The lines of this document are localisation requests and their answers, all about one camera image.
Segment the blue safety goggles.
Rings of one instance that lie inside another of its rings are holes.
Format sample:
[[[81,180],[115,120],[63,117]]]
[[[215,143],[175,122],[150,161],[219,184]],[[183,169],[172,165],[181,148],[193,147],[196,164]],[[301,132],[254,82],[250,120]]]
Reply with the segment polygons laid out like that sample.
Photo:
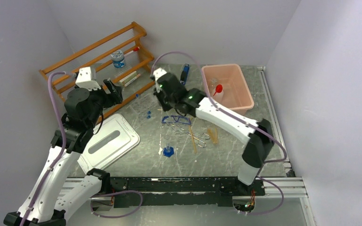
[[[164,116],[161,119],[161,123],[162,124],[167,124],[167,123],[171,123],[171,124],[183,124],[183,125],[191,125],[191,120],[188,117],[185,116],[180,116],[180,115],[170,115],[170,116]]]

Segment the graduated cylinder blue base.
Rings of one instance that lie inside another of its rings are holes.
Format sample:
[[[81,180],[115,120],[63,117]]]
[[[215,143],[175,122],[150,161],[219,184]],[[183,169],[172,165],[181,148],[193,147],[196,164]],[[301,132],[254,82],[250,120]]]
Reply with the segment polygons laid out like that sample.
[[[165,147],[163,148],[163,155],[165,157],[171,157],[174,155],[174,148],[171,146],[170,137],[165,135],[164,137]]]

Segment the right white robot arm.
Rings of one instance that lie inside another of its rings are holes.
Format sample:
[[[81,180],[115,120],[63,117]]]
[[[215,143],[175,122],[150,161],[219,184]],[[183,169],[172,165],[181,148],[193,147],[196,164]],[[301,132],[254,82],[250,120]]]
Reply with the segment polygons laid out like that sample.
[[[197,88],[188,90],[174,74],[162,68],[156,69],[150,77],[155,82],[154,95],[164,111],[174,109],[181,115],[213,123],[244,144],[244,162],[237,175],[235,188],[241,195],[252,191],[253,181],[274,146],[270,122],[244,117],[207,97]]]

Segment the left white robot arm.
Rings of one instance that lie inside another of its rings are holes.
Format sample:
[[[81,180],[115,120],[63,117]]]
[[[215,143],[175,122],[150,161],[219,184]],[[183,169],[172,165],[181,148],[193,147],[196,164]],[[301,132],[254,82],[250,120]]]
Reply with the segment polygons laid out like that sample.
[[[6,226],[64,226],[91,196],[110,193],[110,174],[93,168],[69,194],[59,197],[70,168],[84,152],[94,135],[94,127],[103,110],[123,101],[122,89],[104,80],[108,91],[96,85],[88,88],[77,84],[65,101],[66,113],[59,118],[59,128],[37,182],[21,207],[8,213]]]

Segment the blue lidded jar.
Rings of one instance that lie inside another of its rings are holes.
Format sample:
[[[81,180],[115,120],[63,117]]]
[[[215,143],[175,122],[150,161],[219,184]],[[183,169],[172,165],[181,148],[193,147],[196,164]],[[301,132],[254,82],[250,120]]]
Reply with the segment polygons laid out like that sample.
[[[121,50],[117,50],[110,54],[114,68],[123,68],[125,66],[125,56]]]

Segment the orange wooden shelf rack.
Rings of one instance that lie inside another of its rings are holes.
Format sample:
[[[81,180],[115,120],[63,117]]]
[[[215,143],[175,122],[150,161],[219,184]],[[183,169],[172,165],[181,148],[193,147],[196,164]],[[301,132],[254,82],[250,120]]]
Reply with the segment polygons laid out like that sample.
[[[104,79],[111,79],[113,83],[119,83],[122,78],[134,71],[140,73],[141,75],[136,81],[146,80],[146,82],[138,86],[137,90],[132,91],[131,94],[125,94],[121,104],[105,110],[104,116],[108,117],[130,103],[136,94],[142,94],[154,85],[149,75],[151,72],[150,64],[155,58],[141,42],[141,39],[146,35],[145,28],[137,22],[132,22],[57,63],[39,70],[39,74],[44,79],[48,79],[49,74],[52,72],[67,72],[66,75],[61,75],[52,81],[53,90],[62,101],[65,101],[67,93],[75,86],[75,80],[71,75],[78,72],[82,67],[93,67],[99,84],[103,84]],[[114,68],[110,57],[112,52],[121,50],[125,54],[136,47],[140,47],[140,50],[125,57],[125,66],[123,68]]]

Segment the metal tray lid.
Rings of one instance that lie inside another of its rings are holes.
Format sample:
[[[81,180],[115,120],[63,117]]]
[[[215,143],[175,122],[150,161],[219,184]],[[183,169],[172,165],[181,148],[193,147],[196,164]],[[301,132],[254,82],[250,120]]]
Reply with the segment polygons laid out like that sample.
[[[80,158],[80,168],[87,173],[93,168],[105,170],[140,143],[140,137],[121,114],[113,114],[94,128]]]

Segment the red capped thermometer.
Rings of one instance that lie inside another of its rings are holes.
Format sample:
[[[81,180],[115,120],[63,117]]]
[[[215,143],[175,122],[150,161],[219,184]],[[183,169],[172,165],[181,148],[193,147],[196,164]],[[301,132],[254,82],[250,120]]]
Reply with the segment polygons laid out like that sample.
[[[128,55],[130,55],[130,54],[132,54],[132,53],[136,53],[136,52],[138,52],[139,50],[140,50],[140,47],[136,47],[136,48],[134,48],[133,50],[125,53],[125,54],[124,54],[124,57],[126,57],[126,56],[128,56]]]

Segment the red capped wash bottle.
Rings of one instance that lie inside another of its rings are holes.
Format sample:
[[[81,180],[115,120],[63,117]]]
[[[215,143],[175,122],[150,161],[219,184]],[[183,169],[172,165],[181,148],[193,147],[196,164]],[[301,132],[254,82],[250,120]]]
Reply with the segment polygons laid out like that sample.
[[[223,101],[223,97],[224,97],[224,90],[223,90],[223,85],[222,84],[218,84],[216,85],[216,87],[213,90],[213,94],[212,94],[212,98],[218,102],[218,103],[222,103]]]

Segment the pink plastic bin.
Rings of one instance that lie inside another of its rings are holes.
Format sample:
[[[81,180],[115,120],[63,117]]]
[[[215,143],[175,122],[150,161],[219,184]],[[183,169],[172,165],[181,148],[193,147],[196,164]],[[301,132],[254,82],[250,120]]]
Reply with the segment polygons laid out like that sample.
[[[206,78],[203,87],[208,88],[208,80],[211,78],[217,78],[218,84],[223,85],[224,97],[221,105],[241,115],[253,109],[255,104],[239,65],[206,65],[202,67],[202,71]],[[209,93],[212,97],[213,90],[209,90]]]

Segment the black base frame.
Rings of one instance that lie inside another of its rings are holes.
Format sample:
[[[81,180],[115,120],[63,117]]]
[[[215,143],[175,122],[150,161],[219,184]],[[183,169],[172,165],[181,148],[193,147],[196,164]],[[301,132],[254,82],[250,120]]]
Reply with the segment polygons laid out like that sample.
[[[114,197],[114,207],[206,205],[232,207],[237,197],[265,195],[263,181],[245,185],[236,176],[111,177],[96,197]]]

